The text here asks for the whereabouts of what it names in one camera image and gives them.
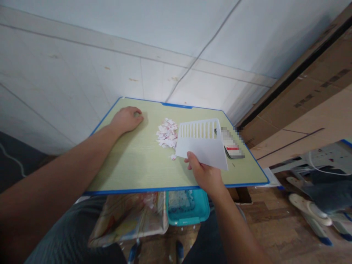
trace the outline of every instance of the desk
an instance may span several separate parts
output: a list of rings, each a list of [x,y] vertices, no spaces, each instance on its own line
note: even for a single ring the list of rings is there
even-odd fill
[[[269,182],[221,110],[119,98],[93,133],[108,125],[115,113],[127,106],[138,107],[145,119],[134,131],[125,133],[118,139],[85,195],[199,188],[192,171],[187,170],[183,158],[171,160],[170,156],[175,153],[174,149],[162,148],[156,142],[158,126],[165,117],[177,124],[218,118],[220,125],[230,130],[246,156],[243,159],[227,160],[229,170],[221,172],[225,185],[257,186]]]

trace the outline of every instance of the white cable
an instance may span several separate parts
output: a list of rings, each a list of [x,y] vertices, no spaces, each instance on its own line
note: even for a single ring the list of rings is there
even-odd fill
[[[235,6],[231,9],[230,13],[227,15],[227,17],[225,18],[225,20],[222,22],[221,26],[219,27],[219,29],[217,30],[217,32],[215,33],[215,35],[209,40],[209,42],[205,45],[205,47],[202,49],[202,51],[199,53],[199,55],[196,57],[196,59],[192,62],[191,66],[188,67],[186,73],[184,75],[182,75],[182,77],[177,81],[176,85],[174,86],[174,88],[172,88],[172,91],[170,92],[168,98],[166,98],[165,103],[168,102],[168,100],[170,99],[170,97],[173,95],[173,93],[176,90],[176,87],[178,86],[178,84],[180,83],[180,81],[182,81],[182,79],[187,75],[187,73],[190,71],[190,69],[193,67],[193,65],[197,62],[197,60],[199,59],[199,57],[202,55],[203,51],[205,51],[205,49],[209,46],[209,44],[216,38],[217,34],[219,34],[220,30],[223,28],[223,26],[225,25],[226,21],[228,20],[228,18],[230,17],[230,15],[232,14],[232,12],[237,8],[238,4],[241,2],[242,0],[239,0]]]
[[[19,165],[20,168],[21,168],[22,177],[24,177],[24,178],[27,177],[27,176],[25,175],[25,170],[23,169],[22,164],[21,164],[17,159],[15,159],[15,158],[11,157],[9,154],[7,154],[6,151],[5,151],[4,146],[3,146],[1,143],[0,143],[0,148],[2,149],[2,151],[3,151],[3,153],[4,153],[4,155],[5,155],[6,157],[8,157],[8,158],[10,158],[10,159],[12,159],[13,161],[16,161],[16,162],[18,163],[18,165]]]
[[[310,162],[311,166],[312,166],[314,169],[316,169],[317,171],[324,172],[324,173],[328,173],[328,174],[342,175],[342,176],[349,176],[349,175],[352,175],[352,173],[351,173],[351,174],[340,174],[340,173],[335,173],[335,172],[325,172],[325,171],[323,171],[323,170],[317,169],[316,166],[313,165],[312,156],[311,156],[311,151],[308,153],[308,159],[309,159],[309,162]]]

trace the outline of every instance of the white slipper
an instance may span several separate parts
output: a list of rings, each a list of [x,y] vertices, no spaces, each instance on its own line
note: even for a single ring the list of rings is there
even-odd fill
[[[316,221],[318,221],[322,225],[331,226],[333,224],[333,221],[329,217],[321,218],[312,212],[312,210],[310,208],[310,204],[312,203],[311,201],[304,199],[303,197],[299,196],[298,194],[290,194],[289,200],[290,200],[291,204],[293,204],[295,207],[300,209],[302,212],[304,212],[307,215],[314,218]]]

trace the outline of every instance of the plastic basket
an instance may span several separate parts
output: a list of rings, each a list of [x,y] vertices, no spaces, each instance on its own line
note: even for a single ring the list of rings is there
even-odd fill
[[[202,189],[175,191],[170,196],[183,198],[179,206],[169,206],[169,193],[166,193],[166,211],[168,213],[169,224],[172,226],[187,226],[199,224],[208,219],[210,207],[208,196]]]

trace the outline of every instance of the left hand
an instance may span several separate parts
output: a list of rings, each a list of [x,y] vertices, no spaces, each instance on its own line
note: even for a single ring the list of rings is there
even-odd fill
[[[142,114],[142,111],[136,107],[128,106],[121,108],[119,112],[115,114],[110,126],[121,133],[129,132],[134,130],[142,121],[143,116],[135,117],[135,113]]]

